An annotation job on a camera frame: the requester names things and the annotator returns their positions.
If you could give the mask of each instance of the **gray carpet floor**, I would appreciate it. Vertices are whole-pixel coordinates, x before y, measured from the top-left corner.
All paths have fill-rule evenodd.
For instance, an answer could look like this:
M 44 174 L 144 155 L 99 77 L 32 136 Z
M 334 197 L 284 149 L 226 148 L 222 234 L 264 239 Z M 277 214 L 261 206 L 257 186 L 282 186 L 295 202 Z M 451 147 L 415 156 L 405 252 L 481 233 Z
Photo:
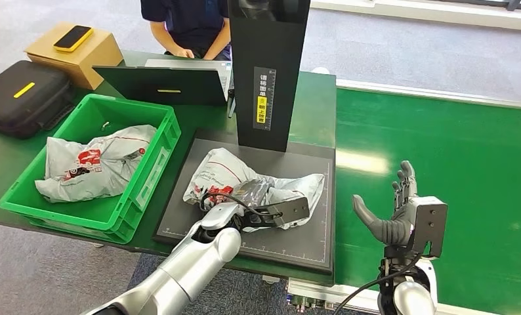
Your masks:
M 136 0 L 0 0 L 0 72 L 63 20 L 110 30 L 122 49 L 162 52 Z M 312 10 L 301 69 L 319 66 L 343 79 L 521 100 L 521 31 Z M 0 314 L 79 314 L 157 263 L 0 227 Z M 288 314 L 284 285 L 227 270 L 187 314 Z

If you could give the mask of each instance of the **person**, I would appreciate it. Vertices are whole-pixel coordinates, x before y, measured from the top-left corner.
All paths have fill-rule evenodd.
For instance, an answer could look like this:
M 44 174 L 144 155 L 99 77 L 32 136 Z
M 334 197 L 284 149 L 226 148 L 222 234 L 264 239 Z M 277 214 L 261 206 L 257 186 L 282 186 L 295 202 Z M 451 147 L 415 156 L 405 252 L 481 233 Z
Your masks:
M 141 15 L 165 54 L 230 59 L 227 0 L 141 0 Z

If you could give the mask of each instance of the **yellow tag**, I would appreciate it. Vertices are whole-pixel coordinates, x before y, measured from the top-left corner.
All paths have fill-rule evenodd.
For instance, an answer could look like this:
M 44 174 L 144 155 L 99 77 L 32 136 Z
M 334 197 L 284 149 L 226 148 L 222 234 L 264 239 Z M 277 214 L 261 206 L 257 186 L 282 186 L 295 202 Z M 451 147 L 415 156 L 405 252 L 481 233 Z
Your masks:
M 181 90 L 157 90 L 158 93 L 181 93 Z
M 266 119 L 266 96 L 257 96 L 257 123 Z
M 13 98 L 19 98 L 19 96 L 25 94 L 25 92 L 30 90 L 33 86 L 34 86 L 34 82 L 31 82 L 31 83 L 25 85 L 24 88 L 20 89 L 19 92 L 15 93 L 15 95 L 13 95 Z

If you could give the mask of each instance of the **black cutting mat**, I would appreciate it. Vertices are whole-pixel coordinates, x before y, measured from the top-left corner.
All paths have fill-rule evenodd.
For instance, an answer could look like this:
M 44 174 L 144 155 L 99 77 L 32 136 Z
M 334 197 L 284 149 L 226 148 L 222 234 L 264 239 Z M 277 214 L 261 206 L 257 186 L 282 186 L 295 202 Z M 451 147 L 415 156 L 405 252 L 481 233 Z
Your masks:
M 298 178 L 312 173 L 325 175 L 322 196 L 313 216 L 303 226 L 282 230 L 269 228 L 241 233 L 238 255 L 283 262 L 331 274 L 334 244 L 334 164 L 332 148 L 290 142 L 286 153 L 237 145 L 234 135 L 199 131 L 190 148 L 171 199 L 153 239 L 177 243 L 202 218 L 196 205 L 183 202 L 183 194 L 200 162 L 215 148 L 226 148 L 260 174 Z

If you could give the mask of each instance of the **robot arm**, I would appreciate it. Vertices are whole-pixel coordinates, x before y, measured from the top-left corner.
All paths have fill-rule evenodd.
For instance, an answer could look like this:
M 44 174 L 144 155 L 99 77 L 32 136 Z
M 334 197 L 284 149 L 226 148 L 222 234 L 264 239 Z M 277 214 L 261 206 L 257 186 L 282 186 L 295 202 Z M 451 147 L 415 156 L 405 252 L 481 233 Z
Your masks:
M 226 214 L 232 211 L 237 214 L 240 211 L 235 203 L 223 203 L 217 207 Z M 233 227 L 225 227 L 227 221 L 223 222 L 222 228 L 205 229 L 215 221 L 222 222 L 225 219 L 224 216 L 216 219 L 217 212 L 212 212 L 212 215 L 209 212 L 203 220 L 195 223 L 172 253 L 141 284 L 84 314 L 181 314 L 187 304 L 197 299 L 218 271 L 240 250 L 240 233 Z
M 214 276 L 240 250 L 242 228 L 279 226 L 308 217 L 306 198 L 259 206 L 271 185 L 250 180 L 215 205 L 173 249 L 160 266 L 135 288 L 83 315 L 175 315 L 196 300 Z
M 379 268 L 381 314 L 434 314 L 436 276 L 429 259 L 442 252 L 448 206 L 435 197 L 419 197 L 413 167 L 408 161 L 401 166 L 400 183 L 392 183 L 390 220 L 378 219 L 358 195 L 353 196 L 354 211 L 375 238 L 386 244 Z M 428 243 L 430 250 L 424 255 Z

